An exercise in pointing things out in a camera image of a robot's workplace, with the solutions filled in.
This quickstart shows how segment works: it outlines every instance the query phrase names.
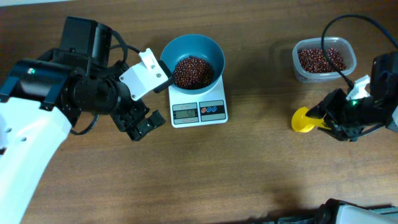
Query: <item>white scale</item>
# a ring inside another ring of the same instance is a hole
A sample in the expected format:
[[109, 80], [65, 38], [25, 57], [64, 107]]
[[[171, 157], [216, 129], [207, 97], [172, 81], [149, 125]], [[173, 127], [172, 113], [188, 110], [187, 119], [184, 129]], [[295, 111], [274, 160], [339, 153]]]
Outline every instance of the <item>white scale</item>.
[[222, 76], [215, 81], [215, 85], [201, 90], [169, 86], [169, 98], [172, 125], [175, 128], [221, 124], [228, 120]]

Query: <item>white container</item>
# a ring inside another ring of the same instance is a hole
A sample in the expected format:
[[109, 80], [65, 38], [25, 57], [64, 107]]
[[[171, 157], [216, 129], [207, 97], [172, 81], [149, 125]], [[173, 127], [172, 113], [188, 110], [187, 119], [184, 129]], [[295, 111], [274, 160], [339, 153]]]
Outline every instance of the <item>white container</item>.
[[[347, 40], [341, 37], [325, 37], [325, 49], [334, 48], [340, 52], [347, 69], [341, 71], [344, 75], [351, 74], [356, 67], [356, 57], [354, 50]], [[313, 38], [300, 41], [293, 48], [294, 73], [296, 78], [302, 83], [318, 83], [334, 80], [341, 76], [337, 72], [329, 73], [310, 73], [305, 71], [299, 60], [299, 51], [303, 49], [321, 49], [321, 38]]]

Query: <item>wooden tabletop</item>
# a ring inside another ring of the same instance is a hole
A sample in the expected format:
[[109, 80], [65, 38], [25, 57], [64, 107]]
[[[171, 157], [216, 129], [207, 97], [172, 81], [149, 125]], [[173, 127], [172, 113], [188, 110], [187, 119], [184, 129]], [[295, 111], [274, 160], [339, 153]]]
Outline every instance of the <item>wooden tabletop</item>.
[[[377, 19], [398, 37], [395, 1], [73, 1], [0, 8], [1, 81], [21, 58], [58, 47], [68, 15], [117, 30], [157, 57], [172, 39], [204, 34], [220, 44], [229, 121], [175, 129], [168, 91], [144, 102], [167, 123], [132, 142], [109, 116], [84, 136], [69, 136], [47, 166], [23, 223], [223, 223], [317, 208], [329, 198], [398, 205], [398, 134], [386, 129], [358, 142], [313, 130], [295, 133], [294, 111], [336, 88], [302, 84], [292, 49], [319, 37], [345, 13]], [[347, 19], [328, 35], [343, 37], [371, 73], [375, 56], [394, 50], [369, 24]], [[111, 54], [112, 63], [121, 52]], [[130, 53], [130, 65], [138, 57]], [[81, 117], [77, 129], [90, 122]]]

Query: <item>yellow scoop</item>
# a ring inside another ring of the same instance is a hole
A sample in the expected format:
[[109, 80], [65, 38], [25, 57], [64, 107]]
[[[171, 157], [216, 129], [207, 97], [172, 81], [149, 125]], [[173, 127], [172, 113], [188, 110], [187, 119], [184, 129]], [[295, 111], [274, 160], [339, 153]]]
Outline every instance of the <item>yellow scoop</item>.
[[309, 109], [304, 106], [294, 113], [292, 118], [292, 128], [294, 131], [307, 133], [311, 131], [315, 126], [330, 129], [324, 125], [325, 122], [323, 121], [323, 119], [307, 117], [305, 114], [308, 111]]

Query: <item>wooden table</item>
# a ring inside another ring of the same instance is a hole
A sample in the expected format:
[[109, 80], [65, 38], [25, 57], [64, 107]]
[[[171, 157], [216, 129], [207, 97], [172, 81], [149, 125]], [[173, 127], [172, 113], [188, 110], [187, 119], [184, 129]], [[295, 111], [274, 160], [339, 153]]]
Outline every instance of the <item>wooden table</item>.
[[[174, 129], [167, 91], [144, 97], [168, 122], [139, 142], [102, 116], [85, 136], [69, 136], [47, 166], [23, 223], [219, 223], [317, 208], [328, 198], [360, 205], [398, 204], [398, 134], [380, 130], [358, 142], [320, 131], [292, 131], [301, 106], [314, 106], [339, 80], [301, 84], [292, 48], [319, 37], [328, 21], [372, 16], [398, 37], [394, 1], [75, 1], [0, 8], [1, 81], [20, 58], [58, 47], [68, 15], [117, 30], [157, 57], [173, 38], [199, 33], [224, 50], [226, 124]], [[354, 19], [329, 35], [348, 40], [370, 74], [393, 46]], [[113, 52], [111, 61], [121, 57]], [[129, 64], [138, 59], [130, 53]], [[90, 122], [84, 115], [78, 128]]]

